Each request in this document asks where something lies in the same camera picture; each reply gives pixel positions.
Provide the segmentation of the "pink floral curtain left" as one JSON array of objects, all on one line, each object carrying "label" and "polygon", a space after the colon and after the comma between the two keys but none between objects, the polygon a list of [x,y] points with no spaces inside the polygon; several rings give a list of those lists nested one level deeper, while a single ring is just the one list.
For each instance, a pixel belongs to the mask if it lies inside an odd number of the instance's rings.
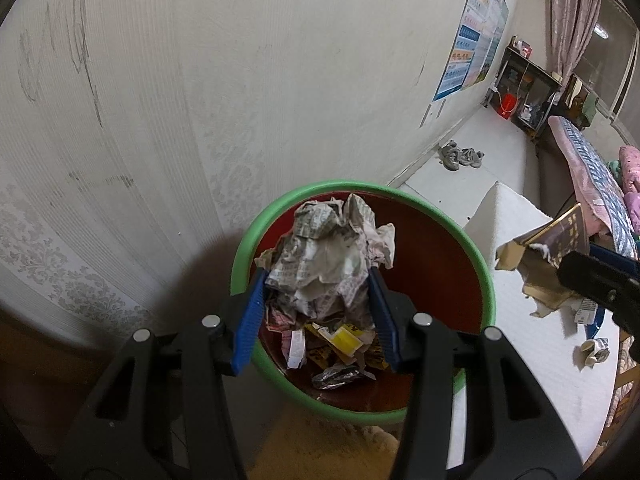
[{"label": "pink floral curtain left", "polygon": [[565,86],[585,53],[602,0],[549,0],[550,67]]}]

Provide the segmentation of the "blue pinyin wall poster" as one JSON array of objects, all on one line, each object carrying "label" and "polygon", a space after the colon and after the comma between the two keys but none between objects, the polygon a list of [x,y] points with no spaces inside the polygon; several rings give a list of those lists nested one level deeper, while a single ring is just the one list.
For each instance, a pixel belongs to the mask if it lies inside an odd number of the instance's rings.
[{"label": "blue pinyin wall poster", "polygon": [[450,94],[465,89],[463,83],[471,64],[475,40],[478,38],[473,29],[462,23],[467,2],[468,0],[465,1],[462,17],[454,37],[454,45],[450,50],[442,78],[440,78],[434,95],[434,101],[439,101]]}]

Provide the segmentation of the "dark metal shelf rack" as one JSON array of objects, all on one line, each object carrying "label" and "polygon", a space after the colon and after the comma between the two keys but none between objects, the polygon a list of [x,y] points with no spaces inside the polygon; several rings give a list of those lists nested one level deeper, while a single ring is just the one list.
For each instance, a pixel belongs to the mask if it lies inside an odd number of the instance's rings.
[{"label": "dark metal shelf rack", "polygon": [[556,78],[521,55],[518,50],[506,47],[497,76],[489,87],[483,104],[498,114],[499,94],[515,94],[518,97],[518,107],[511,118],[506,120],[513,122],[534,140],[547,123],[553,101],[560,90],[561,83]]}]

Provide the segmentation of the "blue foil snack bag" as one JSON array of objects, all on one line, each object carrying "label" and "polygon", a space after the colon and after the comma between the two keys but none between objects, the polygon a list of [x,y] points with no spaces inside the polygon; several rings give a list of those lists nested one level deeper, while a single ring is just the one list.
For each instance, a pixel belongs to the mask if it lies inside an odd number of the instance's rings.
[{"label": "blue foil snack bag", "polygon": [[597,306],[594,311],[594,317],[590,324],[586,326],[586,336],[588,339],[594,339],[597,337],[599,330],[604,322],[605,308]]}]

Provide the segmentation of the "newspaper ball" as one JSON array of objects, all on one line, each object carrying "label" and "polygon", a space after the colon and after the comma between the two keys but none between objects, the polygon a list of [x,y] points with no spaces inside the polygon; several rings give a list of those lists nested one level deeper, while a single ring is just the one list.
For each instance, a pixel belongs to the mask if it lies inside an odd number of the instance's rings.
[{"label": "newspaper ball", "polygon": [[393,267],[395,234],[393,224],[376,223],[357,194],[303,203],[291,231],[254,260],[267,271],[267,327],[286,332],[307,322],[346,322],[370,330],[369,271]]}]

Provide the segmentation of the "beige fuzzy cushion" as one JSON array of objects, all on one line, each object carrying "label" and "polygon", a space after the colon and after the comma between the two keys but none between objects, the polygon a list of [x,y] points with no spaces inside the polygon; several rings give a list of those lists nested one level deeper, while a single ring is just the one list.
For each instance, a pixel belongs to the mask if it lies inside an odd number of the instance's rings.
[{"label": "beige fuzzy cushion", "polygon": [[379,426],[355,426],[288,405],[269,430],[250,479],[386,479],[399,441]]}]

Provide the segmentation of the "grey right sneaker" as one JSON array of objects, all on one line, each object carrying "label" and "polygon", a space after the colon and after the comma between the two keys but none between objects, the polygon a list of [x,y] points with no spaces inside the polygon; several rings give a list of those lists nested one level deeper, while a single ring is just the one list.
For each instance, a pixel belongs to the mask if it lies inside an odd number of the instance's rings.
[{"label": "grey right sneaker", "polygon": [[475,151],[474,148],[464,148],[459,155],[458,162],[461,166],[478,169],[482,166],[485,154],[482,151]]}]

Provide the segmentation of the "grey left sneaker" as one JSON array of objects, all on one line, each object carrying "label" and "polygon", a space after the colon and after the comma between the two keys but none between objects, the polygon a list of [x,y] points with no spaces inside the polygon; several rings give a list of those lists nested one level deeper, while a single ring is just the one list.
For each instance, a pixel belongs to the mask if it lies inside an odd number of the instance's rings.
[{"label": "grey left sneaker", "polygon": [[439,148],[439,159],[449,171],[457,171],[460,168],[460,148],[454,140],[449,140],[445,145]]}]

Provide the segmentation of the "yellow small candy wrapper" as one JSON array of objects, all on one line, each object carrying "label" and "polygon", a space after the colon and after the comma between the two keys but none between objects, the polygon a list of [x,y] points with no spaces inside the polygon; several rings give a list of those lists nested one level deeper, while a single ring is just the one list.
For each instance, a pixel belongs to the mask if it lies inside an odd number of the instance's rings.
[{"label": "yellow small candy wrapper", "polygon": [[345,326],[340,326],[334,332],[327,327],[319,327],[317,332],[334,349],[350,358],[364,346],[364,343]]}]

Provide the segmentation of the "white blue milk carton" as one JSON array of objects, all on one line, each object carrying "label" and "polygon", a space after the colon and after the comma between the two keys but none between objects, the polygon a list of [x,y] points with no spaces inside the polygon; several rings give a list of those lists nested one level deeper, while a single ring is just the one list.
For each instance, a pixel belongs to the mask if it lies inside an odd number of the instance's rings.
[{"label": "white blue milk carton", "polygon": [[574,314],[574,321],[579,325],[592,325],[596,322],[598,304],[588,298],[577,301],[577,308]]}]

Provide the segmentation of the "crushed paper coffee cup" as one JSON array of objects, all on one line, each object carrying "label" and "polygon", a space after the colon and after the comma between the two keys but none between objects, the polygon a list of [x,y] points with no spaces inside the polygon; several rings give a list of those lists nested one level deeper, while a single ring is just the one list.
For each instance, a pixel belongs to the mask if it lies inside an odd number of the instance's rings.
[{"label": "crushed paper coffee cup", "polygon": [[580,352],[584,355],[585,366],[594,367],[603,363],[611,354],[608,338],[588,339],[580,345]]}]

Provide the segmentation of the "bed with plaid blanket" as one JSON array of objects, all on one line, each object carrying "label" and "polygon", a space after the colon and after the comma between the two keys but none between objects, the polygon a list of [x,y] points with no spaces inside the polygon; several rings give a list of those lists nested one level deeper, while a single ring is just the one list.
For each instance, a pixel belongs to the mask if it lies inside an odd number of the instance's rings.
[{"label": "bed with plaid blanket", "polygon": [[614,252],[638,260],[638,248],[623,191],[602,157],[568,119],[551,116],[548,126],[567,162],[587,235],[609,235]]}]

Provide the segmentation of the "red plastic bucket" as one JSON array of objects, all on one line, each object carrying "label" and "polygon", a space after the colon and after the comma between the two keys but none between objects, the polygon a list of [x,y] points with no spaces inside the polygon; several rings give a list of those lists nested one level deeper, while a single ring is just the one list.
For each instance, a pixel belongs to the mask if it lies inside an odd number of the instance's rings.
[{"label": "red plastic bucket", "polygon": [[518,97],[510,92],[499,94],[498,114],[504,119],[510,119],[518,107]]}]

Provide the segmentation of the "white chart wall poster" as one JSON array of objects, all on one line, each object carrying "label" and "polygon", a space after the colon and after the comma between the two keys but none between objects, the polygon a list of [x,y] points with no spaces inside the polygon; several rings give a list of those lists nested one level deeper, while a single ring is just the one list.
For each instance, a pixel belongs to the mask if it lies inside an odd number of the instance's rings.
[{"label": "white chart wall poster", "polygon": [[462,23],[477,33],[471,64],[463,83],[469,88],[483,81],[500,44],[509,8],[506,0],[468,0]]}]

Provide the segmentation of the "green rimmed red trash bin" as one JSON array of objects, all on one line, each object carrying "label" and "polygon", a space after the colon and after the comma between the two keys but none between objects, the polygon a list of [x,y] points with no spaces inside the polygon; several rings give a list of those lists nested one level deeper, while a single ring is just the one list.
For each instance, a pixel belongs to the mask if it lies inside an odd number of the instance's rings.
[{"label": "green rimmed red trash bin", "polygon": [[[383,273],[389,289],[408,296],[416,310],[452,330],[476,334],[495,321],[496,297],[488,266],[460,226],[416,196],[361,181],[308,184],[269,204],[242,237],[233,261],[230,292],[244,292],[255,272],[255,258],[292,228],[294,212],[302,203],[352,193],[364,198],[377,222],[396,228],[394,265]],[[410,376],[381,370],[365,385],[318,390],[312,388],[308,368],[285,369],[280,342],[279,335],[262,328],[252,362],[288,400],[325,418],[354,425],[385,426],[404,420]]]}]

